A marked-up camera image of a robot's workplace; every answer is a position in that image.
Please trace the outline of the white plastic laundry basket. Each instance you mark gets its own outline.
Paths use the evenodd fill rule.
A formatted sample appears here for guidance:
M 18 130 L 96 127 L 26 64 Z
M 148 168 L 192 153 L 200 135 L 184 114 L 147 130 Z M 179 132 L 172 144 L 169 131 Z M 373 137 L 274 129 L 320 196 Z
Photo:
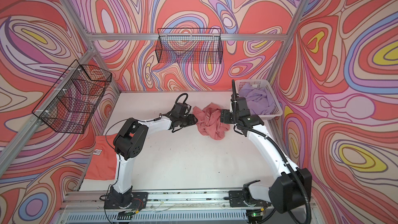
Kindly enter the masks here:
M 263 121 L 280 117 L 283 113 L 277 97 L 265 79 L 246 79 L 235 82 L 239 97 L 244 97 L 252 115 L 258 115 Z

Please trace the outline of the pink t shirt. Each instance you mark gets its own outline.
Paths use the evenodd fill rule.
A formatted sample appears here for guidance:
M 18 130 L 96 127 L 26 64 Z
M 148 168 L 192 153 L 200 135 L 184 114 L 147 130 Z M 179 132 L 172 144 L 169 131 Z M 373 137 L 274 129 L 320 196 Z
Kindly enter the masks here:
M 198 120 L 196 123 L 198 131 L 203 136 L 209 136 L 211 139 L 219 141 L 224 139 L 226 132 L 230 129 L 229 124 L 220 121 L 221 107 L 217 104 L 210 103 L 203 109 L 195 106 L 193 114 Z

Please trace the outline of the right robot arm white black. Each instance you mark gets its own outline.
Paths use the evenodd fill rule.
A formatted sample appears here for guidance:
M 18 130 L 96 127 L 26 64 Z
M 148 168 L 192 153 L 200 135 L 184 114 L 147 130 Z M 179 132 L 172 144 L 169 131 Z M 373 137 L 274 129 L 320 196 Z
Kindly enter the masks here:
M 231 96 L 231 109 L 222 110 L 221 123 L 232 124 L 237 134 L 249 139 L 265 160 L 272 174 L 270 186 L 255 180 L 246 183 L 244 193 L 249 202 L 265 201 L 283 214 L 293 215 L 292 210 L 305 207 L 306 218 L 312 216 L 312 175 L 307 168 L 299 168 L 271 138 L 263 120 L 251 114 L 246 99 Z

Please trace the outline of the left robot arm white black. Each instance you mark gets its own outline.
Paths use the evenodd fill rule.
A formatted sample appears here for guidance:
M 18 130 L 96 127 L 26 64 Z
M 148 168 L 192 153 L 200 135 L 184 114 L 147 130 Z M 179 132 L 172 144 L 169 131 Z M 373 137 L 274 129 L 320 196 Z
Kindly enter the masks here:
M 196 125 L 195 115 L 190 113 L 191 106 L 187 103 L 175 102 L 172 109 L 152 120 L 129 118 L 114 138 L 117 154 L 116 182 L 109 187 L 104 200 L 105 209 L 131 208 L 132 171 L 135 158 L 144 148 L 146 137 L 160 131 L 176 132 L 183 128 Z

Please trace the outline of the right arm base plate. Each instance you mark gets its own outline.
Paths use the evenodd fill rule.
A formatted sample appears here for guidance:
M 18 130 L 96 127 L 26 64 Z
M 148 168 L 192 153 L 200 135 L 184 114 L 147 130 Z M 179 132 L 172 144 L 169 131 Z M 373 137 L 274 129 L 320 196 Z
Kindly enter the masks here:
M 228 196 L 224 197 L 225 200 L 229 201 L 230 207 L 264 207 L 268 208 L 271 206 L 270 203 L 263 200 L 253 199 L 248 191 L 241 190 L 230 190 Z

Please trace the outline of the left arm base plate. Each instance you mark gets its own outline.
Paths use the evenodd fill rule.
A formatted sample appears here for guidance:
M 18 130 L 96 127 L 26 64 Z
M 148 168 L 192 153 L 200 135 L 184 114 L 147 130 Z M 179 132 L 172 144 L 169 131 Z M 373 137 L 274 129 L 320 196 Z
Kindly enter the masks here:
M 148 192 L 132 192 L 119 194 L 117 192 L 109 193 L 104 203 L 104 209 L 132 209 L 141 210 L 146 208 Z

